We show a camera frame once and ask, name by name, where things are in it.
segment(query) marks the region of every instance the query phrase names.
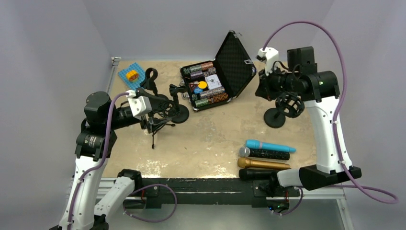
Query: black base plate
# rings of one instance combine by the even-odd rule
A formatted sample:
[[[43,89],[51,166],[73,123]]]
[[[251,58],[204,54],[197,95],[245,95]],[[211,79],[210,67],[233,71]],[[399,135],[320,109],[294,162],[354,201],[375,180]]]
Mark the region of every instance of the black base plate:
[[[362,176],[361,169],[355,166],[350,166],[349,172],[354,179]],[[303,187],[309,191],[350,180],[345,172],[324,173],[317,170],[315,164],[300,168],[299,177]]]
[[[143,185],[166,184],[176,193],[178,204],[193,205],[251,205],[251,207],[267,207],[268,195],[255,187],[266,184],[266,180],[243,181],[238,178],[143,178]],[[290,197],[298,197],[299,192],[287,188]],[[275,196],[284,196],[285,190]],[[145,208],[161,208],[162,204],[174,204],[173,194],[163,187],[145,189],[147,198]],[[126,206],[131,207],[129,200]]]
[[[285,124],[286,117],[285,115],[280,114],[278,109],[271,108],[265,112],[264,121],[267,124],[267,126],[271,128],[280,128]]]
[[[158,94],[158,97],[163,98],[165,100],[169,100],[169,98],[166,95],[163,95],[163,94]]]
[[[189,109],[186,106],[180,104],[179,109],[180,109],[179,115],[172,118],[172,122],[175,124],[183,123],[187,121],[189,118]]]

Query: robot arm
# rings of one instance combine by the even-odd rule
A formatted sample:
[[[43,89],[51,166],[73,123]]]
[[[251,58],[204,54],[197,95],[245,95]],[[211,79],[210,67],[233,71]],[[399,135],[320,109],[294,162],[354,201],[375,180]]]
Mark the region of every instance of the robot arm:
[[[317,72],[312,47],[288,50],[287,56],[289,68],[280,71],[279,67],[272,69],[278,61],[278,51],[273,48],[259,50],[257,58],[266,63],[266,68],[259,72],[256,96],[276,100],[277,116],[297,117],[304,106],[307,107],[315,130],[317,163],[280,171],[273,175],[271,183],[274,187],[303,186],[314,190],[348,181],[338,158],[332,126],[339,101],[337,77],[331,71]],[[346,151],[339,117],[337,126],[345,165],[354,178],[360,178],[360,168],[352,165]]]
[[[100,219],[103,219],[97,228],[99,229],[101,225],[106,224],[105,220],[110,218],[110,214],[117,210],[128,195],[135,189],[142,187],[140,182],[141,174],[139,172],[123,170],[118,175],[116,186],[108,192],[96,207],[94,206],[102,173],[109,160],[113,145],[117,140],[114,130],[140,123],[142,118],[152,111],[152,106],[147,95],[141,95],[136,91],[127,91],[127,94],[129,106],[114,107],[109,143],[104,143],[107,125],[106,118],[112,103],[109,95],[106,92],[95,92],[86,99],[85,121],[87,121],[89,126],[82,126],[82,131],[76,140],[77,147],[75,154],[77,158],[74,183],[59,226],[53,229],[66,230],[69,229],[68,225],[70,225],[72,230],[91,230],[95,227],[94,224],[96,222],[100,222]],[[83,181],[79,181],[87,170],[101,163],[105,144],[109,145],[109,147],[107,158],[103,165],[88,173]],[[72,211],[72,221],[69,223],[69,208],[72,200],[76,202]]]

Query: gold microphone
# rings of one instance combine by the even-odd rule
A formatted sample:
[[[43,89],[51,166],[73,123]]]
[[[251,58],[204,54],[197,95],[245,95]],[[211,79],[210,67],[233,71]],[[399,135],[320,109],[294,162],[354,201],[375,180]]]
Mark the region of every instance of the gold microphone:
[[[257,161],[251,160],[245,157],[241,157],[238,159],[237,165],[241,168],[263,168],[263,169],[290,169],[291,166],[285,163],[279,162],[269,162],[269,161]]]

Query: poker chip stack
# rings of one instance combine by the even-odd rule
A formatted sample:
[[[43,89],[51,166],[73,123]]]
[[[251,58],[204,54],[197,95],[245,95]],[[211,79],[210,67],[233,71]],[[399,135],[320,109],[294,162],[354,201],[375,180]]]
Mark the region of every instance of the poker chip stack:
[[[203,71],[208,70],[209,68],[213,67],[213,62],[206,62],[206,63],[203,63],[201,66],[202,66]]]
[[[183,73],[184,74],[190,74],[190,69],[189,68],[183,68]]]
[[[222,86],[222,87],[219,87],[219,88],[216,88],[216,89],[201,92],[198,95],[193,94],[192,99],[196,101],[198,99],[203,99],[203,98],[208,98],[208,97],[212,97],[212,96],[215,96],[215,95],[219,95],[219,94],[224,93],[224,92],[226,92],[226,90]]]
[[[201,70],[191,73],[191,79],[196,79],[199,77],[203,77],[203,72]]]
[[[189,69],[190,69],[191,73],[193,73],[193,72],[202,70],[202,66],[201,65],[192,66],[192,67],[189,67]]]
[[[208,98],[203,98],[203,99],[197,100],[194,103],[195,103],[196,107],[203,107],[203,106],[210,105],[213,103],[225,101],[225,100],[227,100],[227,98],[228,98],[228,94],[222,93],[219,95],[215,95],[213,97],[208,97]]]
[[[207,72],[209,72],[209,75],[213,75],[213,74],[215,74],[215,73],[216,73],[216,71],[215,71],[215,68],[214,68],[214,67],[207,69]]]

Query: open black case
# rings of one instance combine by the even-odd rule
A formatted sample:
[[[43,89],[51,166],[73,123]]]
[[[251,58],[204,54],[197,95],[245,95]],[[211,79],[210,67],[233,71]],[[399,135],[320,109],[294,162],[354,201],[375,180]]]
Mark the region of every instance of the open black case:
[[[184,71],[184,69],[210,62],[213,63],[216,71],[215,74],[218,76],[218,79],[220,80],[221,85],[224,87],[227,95],[226,98],[222,99],[222,101],[197,107],[195,103],[196,100],[194,100],[192,97],[192,95],[195,93],[189,87],[189,83],[195,81],[204,81],[205,76],[191,79],[191,73],[185,73],[188,71]],[[184,83],[188,88],[187,95],[184,94],[183,97],[189,97],[194,111],[201,111],[223,105],[232,101],[232,99],[237,98],[256,73],[257,69],[255,68],[245,48],[242,46],[238,35],[234,31],[229,31],[214,60],[204,61],[180,68],[182,83]]]

